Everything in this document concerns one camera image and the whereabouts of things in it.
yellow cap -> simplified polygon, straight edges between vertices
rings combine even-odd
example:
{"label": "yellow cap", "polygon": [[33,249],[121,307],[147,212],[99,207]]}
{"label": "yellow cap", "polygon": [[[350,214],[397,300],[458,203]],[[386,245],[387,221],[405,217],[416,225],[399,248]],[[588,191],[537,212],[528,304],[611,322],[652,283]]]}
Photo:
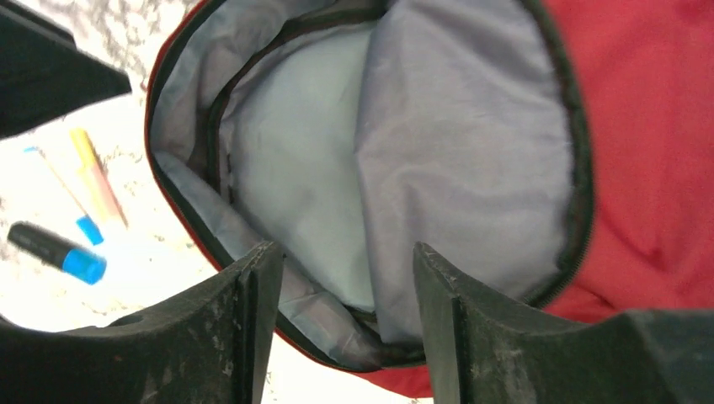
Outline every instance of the yellow cap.
{"label": "yellow cap", "polygon": [[77,154],[82,160],[82,165],[84,167],[89,167],[97,164],[97,159],[94,156],[94,148],[92,147],[92,141],[89,140],[87,131],[81,128],[72,129],[69,131],[69,136],[72,138],[74,148],[77,150]]}

bag opening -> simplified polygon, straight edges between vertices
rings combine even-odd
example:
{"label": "bag opening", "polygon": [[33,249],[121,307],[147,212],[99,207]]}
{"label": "bag opening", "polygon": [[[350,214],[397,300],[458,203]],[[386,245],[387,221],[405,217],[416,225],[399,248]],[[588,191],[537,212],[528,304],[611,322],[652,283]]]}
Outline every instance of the bag opening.
{"label": "bag opening", "polygon": [[584,115],[534,4],[208,2],[158,63],[157,178],[222,265],[284,246],[278,327],[312,356],[423,361],[415,242],[530,303],[574,275]]}

black zipper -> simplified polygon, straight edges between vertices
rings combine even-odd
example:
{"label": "black zipper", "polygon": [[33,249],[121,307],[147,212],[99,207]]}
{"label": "black zipper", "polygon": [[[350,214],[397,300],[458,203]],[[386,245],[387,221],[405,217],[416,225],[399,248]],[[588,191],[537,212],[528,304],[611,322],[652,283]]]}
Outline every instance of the black zipper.
{"label": "black zipper", "polygon": [[[225,2],[225,0],[215,0],[208,2],[194,17],[184,26],[182,31],[178,33],[173,43],[168,48],[163,59],[157,67],[156,78],[154,80],[153,90],[150,92],[148,100],[147,119],[151,122],[153,110],[156,107],[158,94],[161,92],[163,85],[166,82],[168,74],[170,74],[173,66],[176,63],[181,51],[185,47],[188,38],[195,32],[203,21],[208,18],[216,9]],[[589,239],[592,231],[592,221],[594,215],[594,184],[592,174],[592,161],[589,148],[589,133],[585,119],[582,99],[578,92],[577,81],[567,58],[562,41],[557,32],[555,24],[551,21],[550,15],[541,4],[541,0],[520,0],[526,10],[528,10],[537,22],[542,37],[546,42],[546,47],[550,53],[551,61],[555,67],[557,78],[560,82],[562,101],[568,111],[568,120],[570,125],[571,135],[573,137],[573,153],[575,156],[576,167],[573,171],[573,183],[575,190],[571,198],[570,205],[567,210],[567,246],[563,248],[562,253],[558,258],[558,267],[561,272],[550,279],[548,284],[532,291],[527,295],[523,302],[542,308],[555,299],[575,278],[578,269],[582,265],[584,256],[589,245]],[[384,13],[383,9],[375,10],[360,10],[359,12],[348,11],[336,13],[335,15],[320,16],[314,19],[307,20],[291,20],[286,23],[275,40],[266,48],[254,55],[241,71],[221,90],[216,97],[216,101],[211,105],[209,110],[208,124],[208,142],[207,157],[210,167],[207,182],[211,187],[220,192],[219,173],[217,172],[217,126],[225,109],[226,97],[230,96],[231,90],[240,78],[245,75],[248,70],[254,66],[257,61],[270,51],[283,45],[286,41],[291,40],[299,35],[311,30],[326,29],[340,24],[358,24],[368,21],[369,19],[378,19]],[[181,197],[180,192],[175,185],[161,170],[156,162],[156,158],[147,151],[148,161],[152,171],[156,174],[156,178],[160,187],[165,189],[168,195],[169,202],[174,205],[185,221],[191,226],[191,230],[200,238],[204,244],[205,250],[222,266],[226,267],[233,262],[232,257],[221,243],[210,233],[205,223],[200,219],[196,211],[190,206],[188,201]],[[340,369],[353,373],[365,373],[372,370],[351,369],[342,366],[329,358],[317,346],[315,346],[307,337],[305,337],[297,328],[295,328],[285,316],[279,313],[277,328],[290,340],[291,343],[299,347],[303,353],[318,363],[331,368]],[[419,358],[415,358],[404,363],[390,364],[383,368],[402,368],[410,366],[418,366],[426,363],[423,351]]]}

zipper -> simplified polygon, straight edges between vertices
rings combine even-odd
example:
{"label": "zipper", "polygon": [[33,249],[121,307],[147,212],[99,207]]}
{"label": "zipper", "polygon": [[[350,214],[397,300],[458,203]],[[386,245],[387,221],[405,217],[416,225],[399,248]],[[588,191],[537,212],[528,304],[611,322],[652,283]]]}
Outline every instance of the zipper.
{"label": "zipper", "polygon": [[[198,214],[190,206],[190,204],[180,196],[180,192],[176,189],[173,182],[162,171],[156,162],[155,157],[151,154],[149,146],[149,125],[152,121],[153,110],[156,107],[157,95],[168,78],[168,74],[173,69],[176,60],[181,51],[185,47],[188,38],[195,30],[208,18],[216,9],[226,0],[203,0],[189,13],[183,23],[169,37],[164,47],[160,50],[157,57],[157,64],[152,71],[152,76],[148,84],[147,92],[147,113],[145,122],[145,147],[149,167],[151,168],[154,178],[161,189],[164,198],[172,207],[174,214],[181,220],[184,228],[187,230],[196,246],[201,252],[211,261],[220,271],[227,265],[233,263],[230,254],[220,242],[210,233],[205,223],[198,217]],[[558,258],[558,267],[561,273],[553,279],[549,279],[547,284],[533,290],[526,297],[521,299],[524,303],[535,308],[542,308],[553,301],[560,295],[573,281],[582,266],[584,261],[587,246],[589,245],[592,235],[592,221],[594,216],[594,185],[592,174],[591,153],[589,150],[589,134],[585,113],[583,110],[582,99],[578,93],[577,82],[570,67],[570,62],[565,53],[562,41],[557,32],[555,24],[552,22],[547,10],[541,4],[541,0],[520,0],[524,8],[528,10],[537,22],[546,47],[551,55],[551,62],[555,67],[556,75],[560,81],[560,89],[562,101],[568,111],[570,121],[570,131],[573,137],[573,153],[576,159],[576,169],[573,173],[573,183],[576,184],[573,191],[573,197],[568,208],[566,222],[570,224],[568,228],[568,243],[563,249],[563,252]],[[226,107],[226,97],[230,96],[231,90],[235,87],[240,78],[264,55],[270,51],[283,45],[287,40],[291,40],[299,35],[312,30],[331,28],[337,26],[336,21],[341,21],[342,24],[353,24],[365,22],[367,19],[378,19],[385,12],[384,9],[370,9],[360,11],[349,11],[335,13],[335,15],[319,16],[313,19],[300,21],[299,19],[290,20],[285,23],[283,29],[266,48],[255,54],[241,69],[241,71],[228,82],[216,97],[216,101],[211,105],[209,110],[209,119],[206,129],[208,133],[208,157],[217,162],[217,126],[222,117],[223,110]],[[337,19],[336,14],[341,14],[343,19]],[[208,166],[209,170],[209,185],[220,190],[219,178],[217,172],[218,164]],[[311,360],[328,368],[347,371],[350,373],[367,373],[373,370],[358,370],[342,366],[330,359],[325,353],[319,350],[309,339],[307,339],[299,330],[297,330],[290,321],[282,314],[278,314],[276,319],[277,333],[292,347],[303,353]],[[415,360],[404,361],[400,364],[390,364],[383,366],[383,369],[399,369],[411,366],[426,364],[424,351],[421,351],[420,358]]]}

black marker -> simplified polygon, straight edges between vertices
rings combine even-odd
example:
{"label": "black marker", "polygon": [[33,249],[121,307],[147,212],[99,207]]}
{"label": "black marker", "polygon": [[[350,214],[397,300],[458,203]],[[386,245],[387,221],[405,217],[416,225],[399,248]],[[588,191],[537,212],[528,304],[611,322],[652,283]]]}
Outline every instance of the black marker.
{"label": "black marker", "polygon": [[88,284],[104,276],[107,262],[82,246],[27,222],[10,227],[8,241],[55,268]]}

